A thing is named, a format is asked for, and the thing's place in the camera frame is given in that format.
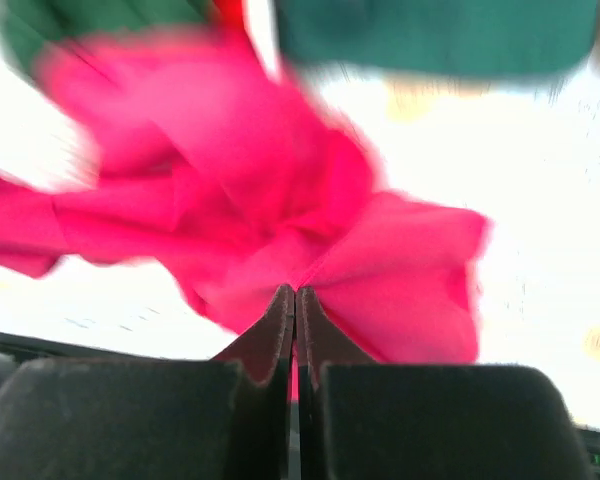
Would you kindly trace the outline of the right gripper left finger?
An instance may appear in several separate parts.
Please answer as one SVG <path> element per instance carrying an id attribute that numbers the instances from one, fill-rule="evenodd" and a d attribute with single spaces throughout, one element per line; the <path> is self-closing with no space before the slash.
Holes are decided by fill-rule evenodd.
<path id="1" fill-rule="evenodd" d="M 0 335 L 0 479 L 282 479 L 295 294 L 214 358 Z"/>

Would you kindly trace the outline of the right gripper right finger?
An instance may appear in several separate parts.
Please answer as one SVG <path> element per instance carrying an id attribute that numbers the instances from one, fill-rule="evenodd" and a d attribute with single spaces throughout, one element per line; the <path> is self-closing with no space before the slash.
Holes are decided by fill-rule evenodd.
<path id="1" fill-rule="evenodd" d="M 590 479 L 563 398 L 506 365 L 379 364 L 296 296 L 305 479 Z"/>

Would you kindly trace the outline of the magenta t shirt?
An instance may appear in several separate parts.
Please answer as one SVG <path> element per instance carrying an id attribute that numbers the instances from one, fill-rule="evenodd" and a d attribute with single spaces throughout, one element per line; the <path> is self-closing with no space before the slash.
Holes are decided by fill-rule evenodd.
<path id="1" fill-rule="evenodd" d="M 93 135 L 94 188 L 0 178 L 0 265 L 159 261 L 199 314 L 242 332 L 282 284 L 312 287 L 376 359 L 471 363 L 487 220 L 378 187 L 360 144 L 250 45 L 216 32 L 89 38 L 37 79 Z"/>

